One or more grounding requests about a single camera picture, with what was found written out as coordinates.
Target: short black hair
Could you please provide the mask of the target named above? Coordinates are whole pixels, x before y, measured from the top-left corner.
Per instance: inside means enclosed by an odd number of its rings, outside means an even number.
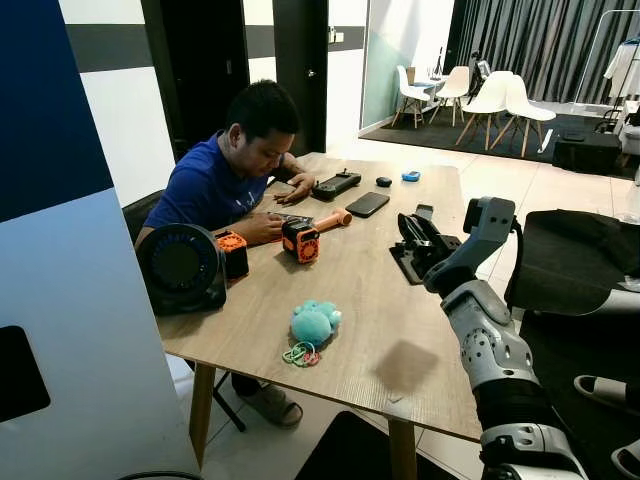
[[[298,133],[300,120],[293,100],[284,88],[272,80],[252,83],[233,99],[227,112],[228,131],[239,123],[247,142],[265,138],[271,129],[282,133]]]

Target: black remote control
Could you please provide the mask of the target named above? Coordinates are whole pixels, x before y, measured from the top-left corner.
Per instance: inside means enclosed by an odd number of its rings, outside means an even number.
[[[359,184],[361,179],[362,176],[359,173],[347,172],[345,168],[342,173],[336,173],[335,177],[317,183],[311,192],[314,197],[321,200],[333,200],[348,188]]]

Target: small blue object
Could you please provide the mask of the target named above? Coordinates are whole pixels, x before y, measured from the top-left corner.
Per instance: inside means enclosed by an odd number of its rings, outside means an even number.
[[[333,303],[307,300],[293,309],[291,333],[299,342],[309,342],[319,347],[336,331],[342,313]]]
[[[414,170],[413,172],[403,173],[402,179],[405,182],[417,182],[418,180],[420,180],[420,172],[416,172]]]

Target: black chair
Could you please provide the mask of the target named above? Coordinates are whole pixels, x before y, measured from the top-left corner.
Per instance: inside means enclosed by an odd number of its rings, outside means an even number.
[[[122,209],[122,214],[124,215],[124,220],[127,223],[127,229],[129,230],[129,237],[131,238],[131,243],[135,244],[136,239],[138,238],[138,234],[140,230],[142,230],[142,226],[144,225],[145,220],[149,216],[153,207],[155,207],[158,200],[162,196],[164,190],[159,190],[157,192],[152,193],[151,195],[147,195],[144,198],[141,198],[137,202],[132,203],[131,205],[127,205]],[[195,364],[190,361],[186,361],[187,365],[193,370],[195,368]],[[218,402],[220,408],[224,410],[224,412],[229,416],[231,421],[235,424],[235,426],[241,432],[244,432],[247,427],[240,420],[240,418],[236,415],[236,413],[232,410],[229,404],[222,398],[220,395],[219,389],[222,383],[229,376],[229,372],[225,372],[222,378],[218,381],[218,383],[213,388],[213,399]]]

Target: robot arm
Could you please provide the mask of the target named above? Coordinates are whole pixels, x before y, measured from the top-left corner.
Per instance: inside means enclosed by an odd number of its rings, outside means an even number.
[[[483,478],[587,479],[533,371],[529,346],[503,301],[475,277],[480,263],[506,241],[514,211],[508,200],[472,200],[464,225],[469,238],[432,265],[423,282],[443,298],[460,342],[483,429]]]

